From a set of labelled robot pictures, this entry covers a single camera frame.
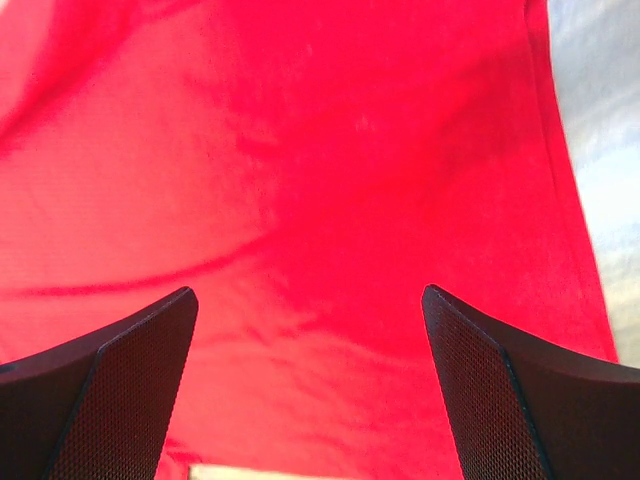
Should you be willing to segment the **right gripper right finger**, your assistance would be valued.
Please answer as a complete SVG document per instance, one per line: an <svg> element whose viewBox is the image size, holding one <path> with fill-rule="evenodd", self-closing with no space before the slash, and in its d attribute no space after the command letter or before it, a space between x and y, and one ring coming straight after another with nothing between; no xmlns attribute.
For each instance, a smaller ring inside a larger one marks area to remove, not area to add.
<svg viewBox="0 0 640 480"><path fill-rule="evenodd" d="M464 478L638 478L638 369L545 341L436 285L422 308Z"/></svg>

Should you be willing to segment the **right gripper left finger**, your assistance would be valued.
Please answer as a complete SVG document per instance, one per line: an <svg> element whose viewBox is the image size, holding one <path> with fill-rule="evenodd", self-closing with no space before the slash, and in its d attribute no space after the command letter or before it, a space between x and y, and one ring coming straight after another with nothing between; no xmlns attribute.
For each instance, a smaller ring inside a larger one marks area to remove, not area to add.
<svg viewBox="0 0 640 480"><path fill-rule="evenodd" d="M194 291L183 287L3 364L2 478L154 478L197 314Z"/></svg>

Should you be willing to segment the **red t shirt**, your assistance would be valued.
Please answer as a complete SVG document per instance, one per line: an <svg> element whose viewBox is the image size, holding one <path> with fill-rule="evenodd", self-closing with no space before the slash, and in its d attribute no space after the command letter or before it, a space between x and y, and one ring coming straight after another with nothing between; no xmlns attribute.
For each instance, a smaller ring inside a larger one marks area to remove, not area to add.
<svg viewBox="0 0 640 480"><path fill-rule="evenodd" d="M545 2L2 3L1 358L191 287L160 478L459 478L429 284L617 357Z"/></svg>

